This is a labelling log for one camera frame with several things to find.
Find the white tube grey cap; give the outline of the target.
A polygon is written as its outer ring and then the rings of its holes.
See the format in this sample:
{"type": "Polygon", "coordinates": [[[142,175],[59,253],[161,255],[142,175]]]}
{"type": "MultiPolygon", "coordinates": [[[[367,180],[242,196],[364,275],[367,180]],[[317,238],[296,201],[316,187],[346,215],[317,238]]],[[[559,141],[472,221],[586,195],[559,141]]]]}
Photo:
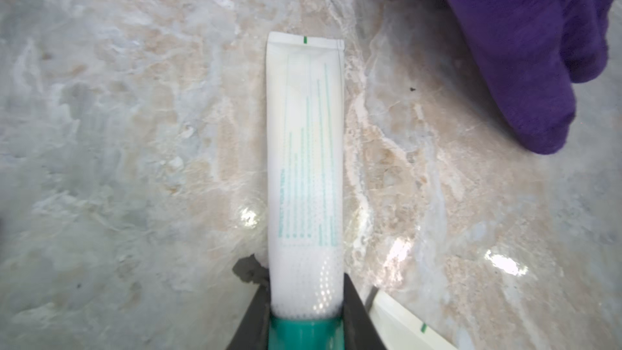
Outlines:
{"type": "Polygon", "coordinates": [[[267,40],[271,349],[342,349],[344,43],[267,40]]]}

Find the purple cloth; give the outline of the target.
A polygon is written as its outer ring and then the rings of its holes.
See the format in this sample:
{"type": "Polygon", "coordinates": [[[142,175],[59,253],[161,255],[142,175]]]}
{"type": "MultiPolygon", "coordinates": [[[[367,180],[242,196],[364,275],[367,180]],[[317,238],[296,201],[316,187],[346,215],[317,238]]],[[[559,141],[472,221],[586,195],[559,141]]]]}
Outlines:
{"type": "Polygon", "coordinates": [[[614,0],[446,0],[505,121],[531,152],[565,145],[575,84],[607,66],[614,0]]]}

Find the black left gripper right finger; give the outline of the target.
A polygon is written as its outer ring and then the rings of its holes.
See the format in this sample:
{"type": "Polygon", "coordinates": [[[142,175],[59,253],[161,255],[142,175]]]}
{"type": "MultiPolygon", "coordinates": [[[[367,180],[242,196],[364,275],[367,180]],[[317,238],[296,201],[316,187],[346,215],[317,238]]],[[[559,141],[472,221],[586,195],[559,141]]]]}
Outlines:
{"type": "Polygon", "coordinates": [[[386,350],[348,274],[344,275],[343,334],[346,350],[386,350]]]}

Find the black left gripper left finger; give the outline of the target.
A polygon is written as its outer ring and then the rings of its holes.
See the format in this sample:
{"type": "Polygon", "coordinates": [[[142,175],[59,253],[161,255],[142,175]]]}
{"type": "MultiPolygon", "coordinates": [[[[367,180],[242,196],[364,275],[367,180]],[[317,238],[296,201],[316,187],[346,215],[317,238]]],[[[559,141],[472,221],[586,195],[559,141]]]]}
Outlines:
{"type": "Polygon", "coordinates": [[[266,350],[271,319],[270,276],[254,254],[239,259],[233,273],[244,283],[258,286],[227,350],[266,350]]]}

